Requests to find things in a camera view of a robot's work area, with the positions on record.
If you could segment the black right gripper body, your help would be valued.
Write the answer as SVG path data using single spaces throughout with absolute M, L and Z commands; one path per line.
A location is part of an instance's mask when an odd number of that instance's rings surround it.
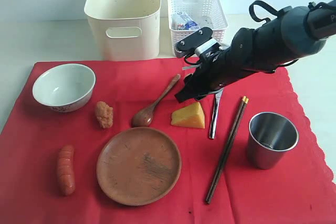
M 231 47 L 200 54 L 201 66 L 194 72 L 195 91 L 207 95 L 244 78 L 244 71 L 236 65 Z

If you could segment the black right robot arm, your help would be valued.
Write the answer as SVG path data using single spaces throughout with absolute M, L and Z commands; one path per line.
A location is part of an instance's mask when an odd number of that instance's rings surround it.
M 193 74 L 175 97 L 179 103 L 200 100 L 254 73 L 274 73 L 300 58 L 318 53 L 335 35 L 335 1 L 310 2 L 308 6 L 287 6 L 280 10 L 254 1 L 249 14 L 263 25 L 241 28 L 230 46 L 221 48 L 213 30 L 203 27 L 174 45 L 175 55 L 185 61 L 198 56 Z

